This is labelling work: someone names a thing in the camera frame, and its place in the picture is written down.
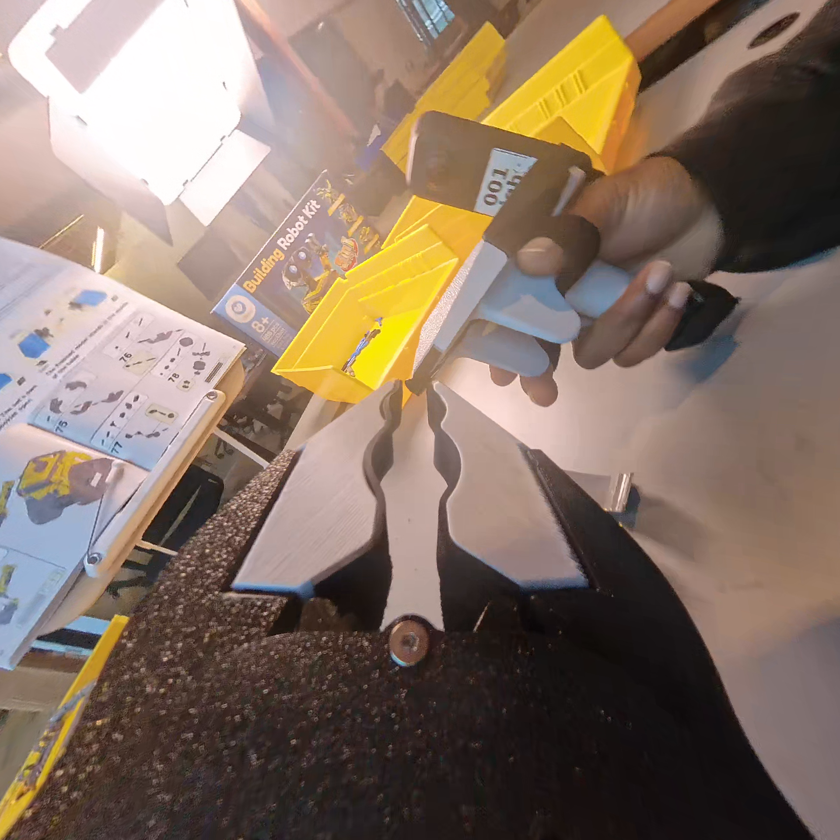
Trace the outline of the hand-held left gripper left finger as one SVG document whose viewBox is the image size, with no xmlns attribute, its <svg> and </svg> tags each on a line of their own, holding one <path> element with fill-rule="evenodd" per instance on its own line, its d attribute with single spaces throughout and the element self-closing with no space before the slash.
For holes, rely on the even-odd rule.
<svg viewBox="0 0 840 840">
<path fill-rule="evenodd" d="M 392 584 L 382 480 L 403 384 L 387 382 L 298 448 L 233 579 L 237 594 L 318 596 L 383 614 Z"/>
</svg>

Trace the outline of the black office chair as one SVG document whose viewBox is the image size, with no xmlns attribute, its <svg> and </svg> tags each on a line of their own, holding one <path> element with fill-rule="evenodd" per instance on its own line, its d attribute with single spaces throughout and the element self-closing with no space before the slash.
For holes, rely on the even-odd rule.
<svg viewBox="0 0 840 840">
<path fill-rule="evenodd" d="M 191 465 L 143 532 L 143 541 L 178 552 L 218 510 L 224 481 Z"/>
</svg>

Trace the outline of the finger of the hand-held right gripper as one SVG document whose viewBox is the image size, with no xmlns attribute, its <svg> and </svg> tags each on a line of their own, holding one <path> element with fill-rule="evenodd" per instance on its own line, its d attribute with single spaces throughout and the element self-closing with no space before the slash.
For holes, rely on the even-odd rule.
<svg viewBox="0 0 840 840">
<path fill-rule="evenodd" d="M 550 276 L 524 274 L 516 260 L 481 239 L 456 277 L 454 330 L 474 320 L 547 342 L 569 342 L 581 316 L 558 292 Z"/>
<path fill-rule="evenodd" d="M 549 356 L 532 336 L 484 319 L 472 319 L 443 349 L 436 340 L 443 337 L 441 319 L 429 318 L 421 328 L 411 376 L 406 387 L 422 394 L 456 359 L 469 359 L 515 375 L 536 376 L 549 367 Z"/>
</svg>

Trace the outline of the instruction booklet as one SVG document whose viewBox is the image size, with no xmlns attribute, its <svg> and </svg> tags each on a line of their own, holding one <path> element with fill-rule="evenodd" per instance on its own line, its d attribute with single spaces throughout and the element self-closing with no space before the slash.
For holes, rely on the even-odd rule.
<svg viewBox="0 0 840 840">
<path fill-rule="evenodd" d="M 245 346 L 43 249 L 1 250 L 5 664 Z"/>
</svg>

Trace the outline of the studio light panel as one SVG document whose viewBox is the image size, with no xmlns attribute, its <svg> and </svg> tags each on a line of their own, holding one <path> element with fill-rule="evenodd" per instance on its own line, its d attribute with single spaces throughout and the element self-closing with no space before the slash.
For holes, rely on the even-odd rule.
<svg viewBox="0 0 840 840">
<path fill-rule="evenodd" d="M 270 151 L 236 2 L 41 2 L 8 57 L 46 99 L 56 158 L 168 245 L 169 206 L 207 227 Z"/>
</svg>

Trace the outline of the white-top side table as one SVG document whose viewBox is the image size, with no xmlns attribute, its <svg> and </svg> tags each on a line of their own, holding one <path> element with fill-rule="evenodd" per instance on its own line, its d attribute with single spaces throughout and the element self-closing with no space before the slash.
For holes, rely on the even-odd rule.
<svg viewBox="0 0 840 840">
<path fill-rule="evenodd" d="M 516 66 L 538 67 L 573 37 L 605 16 L 637 60 L 643 60 L 716 1 L 541 1 L 507 38 L 507 54 Z"/>
</svg>

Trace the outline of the deep yellow plastic bin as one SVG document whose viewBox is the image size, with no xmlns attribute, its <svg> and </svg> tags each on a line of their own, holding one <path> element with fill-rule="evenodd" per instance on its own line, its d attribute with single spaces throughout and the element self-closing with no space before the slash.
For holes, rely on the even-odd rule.
<svg viewBox="0 0 840 840">
<path fill-rule="evenodd" d="M 84 685 L 86 685 L 88 682 L 90 682 L 90 681 L 94 681 L 94 682 L 96 683 L 96 685 L 97 685 L 98 680 L 99 680 L 99 677 L 100 677 L 100 675 L 101 675 L 101 673 L 102 673 L 102 671 L 103 671 L 103 669 L 104 669 L 104 666 L 105 666 L 105 664 L 107 663 L 107 661 L 108 661 L 108 659 L 109 659 L 109 657 L 110 657 L 110 655 L 111 655 L 111 653 L 112 653 L 113 649 L 115 648 L 115 646 L 116 646 L 117 642 L 120 640 L 121 636 L 123 635 L 123 632 L 124 632 L 124 630 L 125 630 L 125 627 L 128 625 L 129 621 L 130 621 L 130 619 L 129 619 L 129 617 L 128 617 L 128 616 L 122 616 L 122 615 L 116 615 L 116 616 L 115 616 L 115 617 L 114 617 L 114 618 L 110 621 L 110 623 L 106 626 L 106 628 L 105 628 L 105 630 L 104 630 L 103 634 L 100 636 L 100 639 L 99 639 L 99 641 L 98 641 L 98 643 L 97 643 L 96 647 L 94 647 L 94 648 L 93 648 L 92 652 L 90 653 L 89 657 L 88 657 L 88 658 L 87 658 L 87 660 L 85 661 L 85 663 L 84 663 L 84 665 L 82 666 L 82 668 L 81 668 L 80 672 L 78 673 L 78 675 L 74 678 L 74 681 L 73 681 L 73 682 L 72 682 L 72 684 L 70 685 L 69 689 L 67 690 L 66 694 L 64 695 L 64 697 L 63 697 L 62 701 L 60 702 L 60 704 L 58 705 L 58 707 L 59 707 L 59 706 L 60 706 L 60 705 L 61 705 L 61 704 L 65 701 L 65 699 L 67 699 L 67 698 L 69 697 L 69 695 L 70 695 L 70 694 L 72 694 L 72 693 L 76 692 L 76 691 L 77 691 L 77 690 L 79 690 L 81 687 L 83 687 Z M 78 720 L 77 720 L 77 724 L 78 724 L 78 723 L 79 723 L 79 721 L 81 720 L 81 715 L 82 715 L 82 712 L 81 712 L 81 714 L 80 714 L 80 716 L 79 716 L 79 718 L 78 718 Z M 42 728 L 42 730 L 41 730 L 40 734 L 38 735 L 37 740 L 39 739 L 39 736 L 42 734 L 42 731 L 46 728 L 46 725 L 47 725 L 47 723 L 46 723 L 46 724 L 45 724 L 45 726 Z M 66 742 L 66 749 L 65 749 L 65 751 L 67 750 L 67 746 L 68 746 L 69 740 Z M 22 816 L 21 816 L 21 817 L 20 817 L 20 818 L 16 821 L 16 823 L 17 823 L 20 819 L 22 819 L 22 818 L 23 818 L 24 814 L 23 814 L 23 815 L 22 815 Z M 10 835 L 10 833 L 12 832 L 12 829 L 13 829 L 13 828 L 14 828 L 14 826 L 16 825 L 16 823 L 12 826 L 11 830 L 10 830 L 10 831 L 9 831 L 9 832 L 5 835 L 5 836 L 2 836 L 2 834 L 1 834 L 1 838 L 8 838 L 8 837 L 9 837 L 9 835 Z"/>
</svg>

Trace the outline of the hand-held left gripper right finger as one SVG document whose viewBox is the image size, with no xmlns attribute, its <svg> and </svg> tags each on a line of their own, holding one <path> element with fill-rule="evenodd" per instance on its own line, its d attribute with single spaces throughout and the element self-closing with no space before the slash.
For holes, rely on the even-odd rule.
<svg viewBox="0 0 840 840">
<path fill-rule="evenodd" d="M 427 390 L 438 507 L 443 614 L 481 614 L 498 599 L 587 589 L 589 581 L 527 449 L 447 385 Z"/>
</svg>

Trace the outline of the robot kit box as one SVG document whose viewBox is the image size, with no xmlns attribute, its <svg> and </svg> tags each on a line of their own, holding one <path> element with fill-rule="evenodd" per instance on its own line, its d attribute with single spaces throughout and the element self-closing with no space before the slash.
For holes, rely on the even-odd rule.
<svg viewBox="0 0 840 840">
<path fill-rule="evenodd" d="M 346 182 L 323 171 L 221 294 L 212 313 L 279 357 L 332 286 L 381 245 Z"/>
</svg>

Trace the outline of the pile of blue tan parts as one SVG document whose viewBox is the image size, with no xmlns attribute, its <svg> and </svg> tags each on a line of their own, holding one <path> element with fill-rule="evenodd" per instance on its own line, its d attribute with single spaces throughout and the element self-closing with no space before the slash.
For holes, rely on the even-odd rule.
<svg viewBox="0 0 840 840">
<path fill-rule="evenodd" d="M 371 344 L 371 342 L 381 334 L 383 325 L 383 318 L 379 317 L 374 320 L 374 326 L 368 329 L 363 337 L 356 344 L 353 351 L 350 353 L 348 359 L 343 363 L 341 372 L 349 376 L 355 377 L 354 365 L 361 356 L 362 352 Z"/>
</svg>

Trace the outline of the silver panel toy piece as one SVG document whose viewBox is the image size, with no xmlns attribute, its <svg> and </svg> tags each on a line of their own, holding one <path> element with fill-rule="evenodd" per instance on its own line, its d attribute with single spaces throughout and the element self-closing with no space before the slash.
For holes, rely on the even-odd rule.
<svg viewBox="0 0 840 840">
<path fill-rule="evenodd" d="M 635 529 L 640 501 L 632 472 L 593 475 L 592 495 L 600 507 L 626 529 Z"/>
</svg>

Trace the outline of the wide yellow plastic bin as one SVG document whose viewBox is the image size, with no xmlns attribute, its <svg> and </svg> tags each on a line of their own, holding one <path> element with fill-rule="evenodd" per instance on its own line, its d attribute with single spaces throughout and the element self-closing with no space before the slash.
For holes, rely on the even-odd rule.
<svg viewBox="0 0 840 840">
<path fill-rule="evenodd" d="M 406 380 L 419 333 L 466 258 L 431 226 L 390 245 L 338 280 L 276 363 L 273 372 L 315 396 L 359 403 L 381 385 Z M 341 372 L 364 333 L 382 317 L 381 334 L 353 369 Z"/>
</svg>

